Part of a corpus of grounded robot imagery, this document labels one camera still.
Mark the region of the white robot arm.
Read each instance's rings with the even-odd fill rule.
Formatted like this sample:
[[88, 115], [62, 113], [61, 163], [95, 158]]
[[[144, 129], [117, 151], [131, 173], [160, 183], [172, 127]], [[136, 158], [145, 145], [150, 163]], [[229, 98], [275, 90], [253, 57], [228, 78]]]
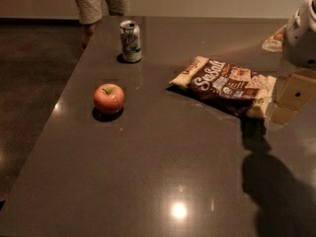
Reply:
[[288, 20], [282, 53], [295, 69], [276, 93], [271, 120], [286, 124], [316, 95], [316, 0], [304, 0]]

